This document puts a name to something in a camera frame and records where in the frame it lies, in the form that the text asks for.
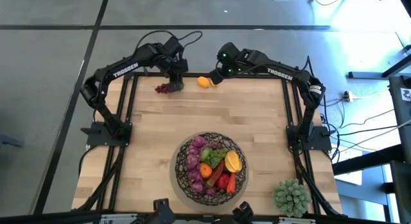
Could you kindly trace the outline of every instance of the gray floor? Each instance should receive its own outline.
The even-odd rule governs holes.
[[[90,25],[96,20],[101,1],[0,0],[0,24]],[[396,31],[404,31],[410,24],[399,0],[342,0],[331,6],[311,4],[307,0],[278,3],[271,0],[109,0],[102,23],[333,26],[337,31],[205,30],[204,37],[185,52],[192,72],[210,71],[215,65],[216,52],[228,41],[238,47],[259,49],[290,65],[302,65],[310,55],[316,76],[328,88],[328,100],[339,98],[345,90],[366,96],[385,89],[387,81],[348,80],[346,75],[349,71],[384,71],[401,60],[406,53],[401,51]],[[87,76],[101,66],[130,55],[146,32],[99,31]],[[190,31],[172,32],[183,36]],[[0,216],[31,212],[90,35],[90,30],[0,30],[0,65],[4,73],[0,78],[3,92],[0,134],[25,141],[23,148],[0,146]],[[166,35],[153,35],[145,41],[166,39]],[[361,99],[345,105],[345,123],[362,122],[366,117],[390,109],[389,94]],[[86,136],[80,128],[90,125],[91,112],[80,97],[45,212],[68,211],[71,207],[78,160],[85,149]],[[331,123],[340,124],[338,107],[330,107],[328,116]],[[344,132],[392,124],[395,124],[394,116],[387,114],[365,126],[346,128]],[[346,140],[361,141],[367,135],[349,136]],[[364,143],[363,147],[380,149],[397,142],[398,134],[393,133]],[[347,208],[355,202],[342,198],[344,212],[352,217],[364,217],[363,213]]]

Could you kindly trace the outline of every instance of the butcher block tabletop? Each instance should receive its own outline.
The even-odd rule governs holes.
[[[255,215],[280,215],[273,204],[272,191],[279,182],[296,177],[293,157],[287,150],[288,120],[281,80],[237,78],[204,89],[197,85],[197,78],[186,77],[182,91],[156,93],[154,88],[167,80],[155,76],[138,78],[130,120],[132,136],[125,149],[115,211],[153,212],[154,200],[168,198],[174,213],[200,213],[175,194],[170,180],[170,167],[174,166],[170,161],[183,140],[209,131],[230,137],[247,160],[249,177],[247,185],[243,185],[247,187],[235,205],[247,201]],[[110,84],[106,101],[112,112],[116,111],[122,83],[120,78]],[[131,84],[132,80],[128,81],[122,120],[125,120]],[[290,84],[288,93],[296,124]],[[318,112],[314,123],[321,125]],[[99,146],[84,158],[73,208],[81,206],[101,181],[107,151],[108,147]],[[333,208],[341,212],[329,158],[321,151],[310,151],[310,155],[317,187]],[[110,192],[111,183],[103,208],[108,207]],[[235,205],[221,213],[231,214]]]

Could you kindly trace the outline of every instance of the artificial plant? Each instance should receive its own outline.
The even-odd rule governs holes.
[[[297,179],[280,182],[273,192],[274,204],[288,217],[301,218],[308,210],[311,198],[307,189]]]

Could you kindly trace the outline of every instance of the red onion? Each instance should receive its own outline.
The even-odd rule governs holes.
[[[198,169],[193,169],[188,173],[188,178],[192,182],[202,182],[203,178],[201,177],[200,171]]]
[[[204,185],[201,182],[194,182],[192,183],[191,188],[194,192],[201,193],[204,190]]]
[[[202,136],[196,136],[193,138],[193,146],[201,148],[206,144],[206,140]]]
[[[194,146],[189,146],[188,147],[188,154],[194,154],[194,155],[199,155],[200,154],[200,150]]]
[[[196,168],[196,166],[198,166],[198,156],[197,155],[193,155],[193,154],[189,154],[187,156],[186,159],[186,166],[188,169],[194,169]]]
[[[205,190],[206,195],[215,195],[217,193],[217,188],[211,187]]]

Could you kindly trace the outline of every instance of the black mounting plate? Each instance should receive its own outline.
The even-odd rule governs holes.
[[[111,137],[104,122],[92,122],[89,129],[82,128],[82,131],[86,131],[89,136],[87,138],[89,146],[128,146],[132,127],[132,123],[123,123],[123,136],[119,139]]]
[[[331,142],[328,135],[328,129],[324,126],[314,126],[308,143],[296,143],[295,134],[298,126],[287,126],[288,147],[293,150],[331,150]]]

